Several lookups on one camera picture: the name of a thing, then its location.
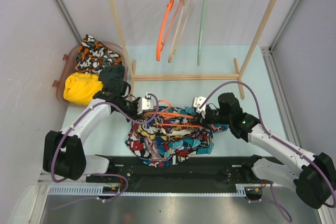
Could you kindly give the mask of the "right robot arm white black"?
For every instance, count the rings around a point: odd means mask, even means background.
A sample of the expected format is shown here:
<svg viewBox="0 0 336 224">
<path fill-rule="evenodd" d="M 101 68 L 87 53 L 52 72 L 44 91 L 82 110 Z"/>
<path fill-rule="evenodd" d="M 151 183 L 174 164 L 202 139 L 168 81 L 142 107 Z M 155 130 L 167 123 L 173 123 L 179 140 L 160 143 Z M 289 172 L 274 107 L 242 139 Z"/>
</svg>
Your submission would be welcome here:
<svg viewBox="0 0 336 224">
<path fill-rule="evenodd" d="M 233 93 L 221 94 L 218 104 L 218 109 L 212 109 L 205 97 L 194 99 L 193 106 L 201 125 L 226 124 L 237 139 L 262 148 L 278 160 L 273 163 L 253 156 L 242 169 L 245 181 L 254 183 L 260 178 L 284 186 L 314 209 L 326 205 L 329 198 L 335 198 L 335 166 L 330 156 L 316 155 L 272 134 L 261 118 L 242 110 Z"/>
</svg>

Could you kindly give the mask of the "comic print shorts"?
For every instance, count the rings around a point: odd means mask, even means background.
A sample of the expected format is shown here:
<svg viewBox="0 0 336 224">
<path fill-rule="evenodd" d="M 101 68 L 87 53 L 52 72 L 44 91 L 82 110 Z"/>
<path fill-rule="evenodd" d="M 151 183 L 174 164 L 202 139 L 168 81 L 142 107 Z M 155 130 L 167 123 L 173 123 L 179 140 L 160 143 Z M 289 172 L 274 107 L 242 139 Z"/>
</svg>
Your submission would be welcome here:
<svg viewBox="0 0 336 224">
<path fill-rule="evenodd" d="M 187 129 L 159 126 L 151 122 L 132 123 L 125 144 L 148 166 L 158 168 L 178 165 L 193 155 L 210 154 L 214 148 L 214 134 L 228 130 L 228 125 L 201 127 Z"/>
</svg>

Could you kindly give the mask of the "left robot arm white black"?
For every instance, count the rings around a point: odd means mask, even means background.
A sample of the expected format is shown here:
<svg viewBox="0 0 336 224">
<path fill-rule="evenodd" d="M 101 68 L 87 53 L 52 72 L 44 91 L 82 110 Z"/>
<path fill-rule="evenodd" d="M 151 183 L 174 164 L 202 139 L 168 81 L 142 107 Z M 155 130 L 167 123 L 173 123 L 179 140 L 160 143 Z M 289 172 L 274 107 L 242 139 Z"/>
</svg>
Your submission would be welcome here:
<svg viewBox="0 0 336 224">
<path fill-rule="evenodd" d="M 71 124 L 47 133 L 43 170 L 50 173 L 53 182 L 78 180 L 83 175 L 96 174 L 105 182 L 115 178 L 116 169 L 110 165 L 110 159 L 101 155 L 87 155 L 83 146 L 96 127 L 113 112 L 119 112 L 128 120 L 139 117 L 141 98 L 129 100 L 127 89 L 130 87 L 123 80 L 115 80 L 111 86 L 95 93 Z"/>
</svg>

